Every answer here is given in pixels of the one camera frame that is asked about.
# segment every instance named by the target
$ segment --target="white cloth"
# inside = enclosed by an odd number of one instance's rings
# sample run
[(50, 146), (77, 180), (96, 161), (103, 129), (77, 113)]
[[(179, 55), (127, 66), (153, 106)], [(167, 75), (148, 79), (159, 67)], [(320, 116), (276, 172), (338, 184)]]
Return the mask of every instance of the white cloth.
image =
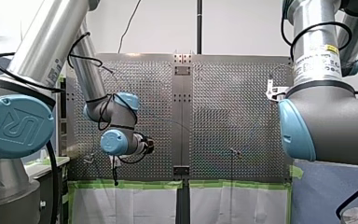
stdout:
[(76, 189), (74, 224), (175, 224), (176, 189)]
[(287, 190), (191, 189), (191, 223), (286, 224)]

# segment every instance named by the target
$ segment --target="robot logo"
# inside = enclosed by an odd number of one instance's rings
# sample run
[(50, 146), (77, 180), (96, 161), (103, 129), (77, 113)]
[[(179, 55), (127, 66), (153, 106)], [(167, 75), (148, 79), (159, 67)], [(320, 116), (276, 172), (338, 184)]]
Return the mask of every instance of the robot logo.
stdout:
[(0, 139), (31, 146), (43, 124), (43, 119), (24, 109), (10, 108), (0, 127)]

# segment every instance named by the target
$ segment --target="pegboard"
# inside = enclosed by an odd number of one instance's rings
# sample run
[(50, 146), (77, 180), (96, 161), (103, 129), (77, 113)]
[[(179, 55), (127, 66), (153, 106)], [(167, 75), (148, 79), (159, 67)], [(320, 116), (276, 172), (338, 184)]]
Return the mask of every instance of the pegboard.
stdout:
[(289, 86), (290, 61), (196, 55), (193, 74), (191, 178), (286, 181), (290, 160), (266, 83), (273, 78), (275, 86)]
[[(120, 167), (117, 171), (118, 178), (171, 180), (172, 55), (100, 56), (104, 59), (104, 66), (114, 71), (112, 75), (103, 69), (100, 70), (107, 93), (126, 91), (139, 96), (141, 104), (136, 131), (151, 136), (156, 145), (153, 155), (146, 156), (142, 162)], [(74, 70), (69, 69), (68, 77), (71, 77), (67, 79), (68, 91), (72, 91), (75, 96), (71, 104), (68, 104), (68, 118), (73, 119), (71, 123), (74, 124), (73, 130), (68, 132), (68, 144), (72, 143), (69, 153), (73, 158), (69, 178), (112, 178), (110, 159), (100, 148), (102, 132), (98, 131), (96, 123), (86, 120), (83, 116), (85, 101)]]
[[(192, 55), (183, 64), (176, 55), (98, 57), (114, 71), (101, 70), (106, 91), (137, 94), (136, 131), (155, 140), (155, 153), (121, 167), (119, 179), (172, 180), (173, 166), (184, 165), (193, 179), (287, 181), (290, 160), (282, 152), (277, 106), (265, 95), (269, 77), (275, 85), (290, 83), (287, 58)], [(67, 90), (69, 178), (112, 178), (100, 148), (102, 133), (84, 119), (84, 98), (72, 69)], [(232, 158), (231, 149), (241, 158)]]

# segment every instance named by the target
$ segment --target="black pole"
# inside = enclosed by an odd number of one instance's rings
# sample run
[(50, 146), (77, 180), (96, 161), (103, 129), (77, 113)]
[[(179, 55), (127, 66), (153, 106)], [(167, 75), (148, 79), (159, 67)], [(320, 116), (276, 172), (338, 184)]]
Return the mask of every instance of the black pole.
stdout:
[(202, 0), (197, 0), (197, 54), (202, 54)]

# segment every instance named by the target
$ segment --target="white wall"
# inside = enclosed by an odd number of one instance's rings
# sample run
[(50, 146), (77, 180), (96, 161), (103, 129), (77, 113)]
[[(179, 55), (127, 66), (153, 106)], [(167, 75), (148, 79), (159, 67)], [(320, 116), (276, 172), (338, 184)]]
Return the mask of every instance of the white wall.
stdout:
[[(43, 0), (0, 0), (0, 52), (15, 51)], [(204, 54), (288, 56), (280, 34), (281, 1), (203, 1)], [(97, 52), (117, 52), (137, 0), (102, 0), (87, 22)], [(196, 0), (143, 0), (121, 52), (196, 51)], [(293, 27), (287, 22), (287, 36)], [(358, 75), (346, 80), (358, 90)]]
[[(280, 33), (281, 1), (203, 1), (203, 53), (288, 56)], [(89, 13), (88, 25), (98, 52), (117, 52), (119, 39), (137, 0), (102, 1)], [(196, 0), (144, 0), (121, 52), (196, 51)], [(342, 20), (342, 13), (337, 14)], [(293, 27), (285, 25), (288, 37)], [(358, 75), (346, 80), (358, 90)]]

